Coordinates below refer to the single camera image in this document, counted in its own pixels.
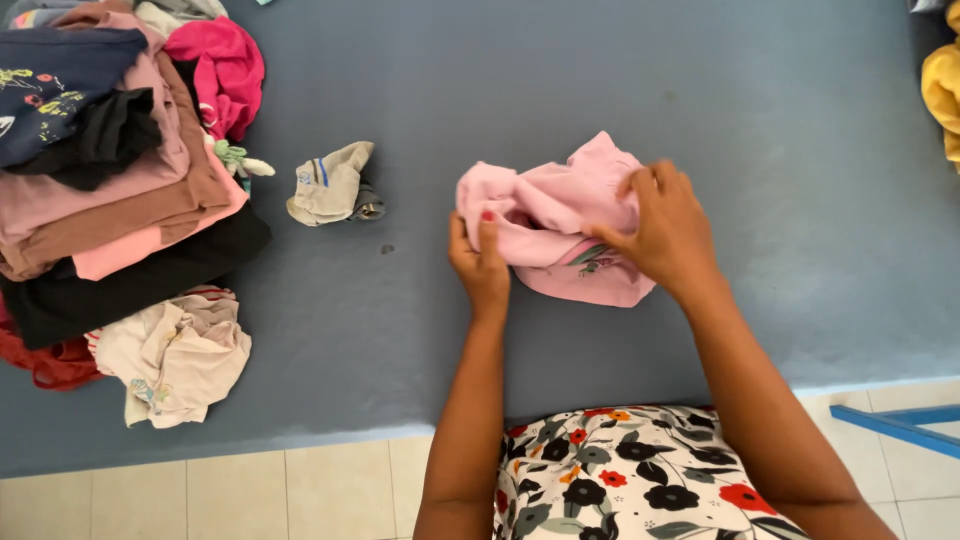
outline tile floor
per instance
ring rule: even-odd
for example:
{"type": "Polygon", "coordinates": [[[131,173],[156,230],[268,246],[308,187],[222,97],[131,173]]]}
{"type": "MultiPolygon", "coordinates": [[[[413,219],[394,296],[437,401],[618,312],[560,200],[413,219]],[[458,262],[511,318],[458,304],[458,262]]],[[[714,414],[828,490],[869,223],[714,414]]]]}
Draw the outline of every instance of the tile floor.
{"type": "MultiPolygon", "coordinates": [[[[960,460],[827,409],[957,403],[960,380],[801,401],[899,538],[960,538],[960,460]]],[[[957,424],[933,428],[960,436],[957,424]]],[[[0,480],[0,540],[405,540],[429,448],[430,437],[391,439],[0,480]]]]}

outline woman's left hand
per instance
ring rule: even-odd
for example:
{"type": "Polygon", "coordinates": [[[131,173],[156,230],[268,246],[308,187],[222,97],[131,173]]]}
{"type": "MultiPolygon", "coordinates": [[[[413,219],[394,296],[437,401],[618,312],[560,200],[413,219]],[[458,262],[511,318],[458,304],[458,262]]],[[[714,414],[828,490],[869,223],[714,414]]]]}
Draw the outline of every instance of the woman's left hand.
{"type": "Polygon", "coordinates": [[[510,270],[496,249],[496,224],[489,211],[483,212],[479,234],[480,253],[476,253],[467,238],[467,224],[456,210],[450,213],[450,265],[467,290],[474,319],[505,319],[510,303],[510,270]]]}

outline woman's arm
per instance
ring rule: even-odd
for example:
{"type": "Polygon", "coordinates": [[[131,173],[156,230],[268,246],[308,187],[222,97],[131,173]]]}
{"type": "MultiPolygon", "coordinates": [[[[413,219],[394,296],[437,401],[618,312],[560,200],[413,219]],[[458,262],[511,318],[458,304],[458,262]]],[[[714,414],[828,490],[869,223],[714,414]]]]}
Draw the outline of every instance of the woman's arm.
{"type": "Polygon", "coordinates": [[[496,225],[484,212],[480,253],[464,222],[450,214],[450,264],[470,297],[464,353],[430,447],[416,540],[490,540],[497,457],[503,438],[503,327],[510,272],[496,251],[496,225]]]}
{"type": "Polygon", "coordinates": [[[631,190],[640,202],[637,232],[603,226],[591,232],[663,285],[684,310],[724,439],[757,491],[814,538],[893,540],[740,314],[689,178],[663,161],[636,172],[619,196],[631,190]]]}

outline floral dress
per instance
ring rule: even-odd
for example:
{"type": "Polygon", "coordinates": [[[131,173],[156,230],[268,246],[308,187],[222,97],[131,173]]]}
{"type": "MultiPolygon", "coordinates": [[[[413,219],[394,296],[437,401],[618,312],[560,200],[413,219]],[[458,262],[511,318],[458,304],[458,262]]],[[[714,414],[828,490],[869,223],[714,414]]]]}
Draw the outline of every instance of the floral dress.
{"type": "Polygon", "coordinates": [[[507,431],[495,540],[802,540],[751,486],[716,416],[684,406],[557,414],[507,431]]]}

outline hot pink clothing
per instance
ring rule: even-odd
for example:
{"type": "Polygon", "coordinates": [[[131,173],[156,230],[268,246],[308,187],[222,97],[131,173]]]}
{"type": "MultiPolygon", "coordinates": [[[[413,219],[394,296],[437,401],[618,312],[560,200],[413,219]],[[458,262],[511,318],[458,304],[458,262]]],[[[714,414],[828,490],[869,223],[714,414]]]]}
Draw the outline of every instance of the hot pink clothing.
{"type": "MultiPolygon", "coordinates": [[[[222,212],[205,217],[188,236],[199,233],[214,223],[236,213],[247,202],[247,192],[237,185],[224,168],[216,154],[213,153],[213,144],[206,144],[206,156],[210,160],[217,180],[227,191],[230,205],[222,212]]],[[[139,262],[153,252],[167,247],[160,241],[160,227],[148,227],[126,236],[117,238],[99,248],[94,248],[73,256],[74,266],[77,267],[77,277],[98,282],[106,276],[139,262]]]]}
{"type": "Polygon", "coordinates": [[[600,132],[566,161],[525,173],[479,162],[457,184],[457,211],[470,243],[486,209],[496,215],[500,255],[528,287],[557,298],[633,307],[656,285],[598,239],[586,223],[636,229],[636,199],[617,201],[616,187],[642,167],[600,132]]]}
{"type": "Polygon", "coordinates": [[[15,244],[29,238],[41,225],[62,217],[146,193],[179,182],[190,165],[183,140],[180,118],[173,106],[170,87],[160,77],[154,56],[163,46],[163,36],[144,26],[132,14],[110,12],[99,28],[136,28],[149,45],[127,70],[120,89],[148,86],[154,89],[154,111],[163,135],[156,152],[147,152],[126,171],[113,176],[95,191],[80,191],[46,175],[21,176],[0,172],[0,244],[15,244]]]}
{"type": "Polygon", "coordinates": [[[199,58],[193,84],[207,132],[241,140],[263,96],[263,57],[250,34],[220,16],[177,28],[163,50],[178,61],[199,58]]]}

